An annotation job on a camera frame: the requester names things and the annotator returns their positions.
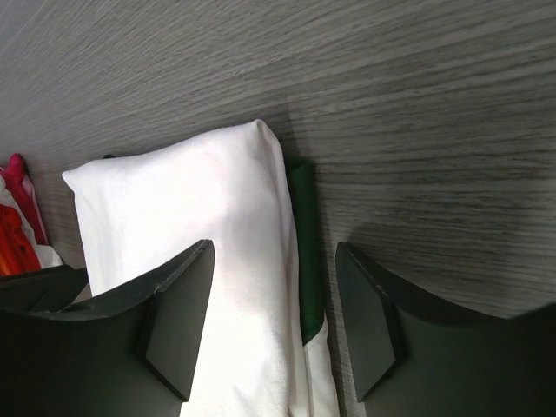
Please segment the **green cloth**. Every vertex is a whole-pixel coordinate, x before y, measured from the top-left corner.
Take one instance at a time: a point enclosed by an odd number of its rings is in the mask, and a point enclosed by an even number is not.
[[[301,338],[305,346],[324,324],[319,206],[313,163],[307,158],[286,157],[285,164],[297,231]]]

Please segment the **white cloth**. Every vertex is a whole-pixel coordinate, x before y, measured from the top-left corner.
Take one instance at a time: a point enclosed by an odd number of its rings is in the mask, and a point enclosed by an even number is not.
[[[21,229],[25,233],[27,240],[35,250],[36,257],[38,258],[39,263],[41,264],[41,268],[50,268],[50,267],[57,267],[62,265],[62,259],[56,253],[54,248],[51,246],[46,245],[38,245],[35,239],[35,232],[33,228],[30,226],[29,222],[23,215],[23,212],[17,205],[14,197],[11,195],[11,192],[6,188],[6,182],[0,176],[0,204],[3,204],[7,207],[13,207],[17,210],[19,217],[21,217]]]
[[[199,239],[214,242],[213,285],[183,416],[338,415],[337,403],[313,412],[320,406],[311,399],[334,402],[309,395],[295,224],[280,144],[264,122],[89,162],[63,178],[76,195],[93,295]]]
[[[325,317],[319,333],[303,347],[311,407],[309,415],[314,417],[340,417],[327,338],[328,322]]]

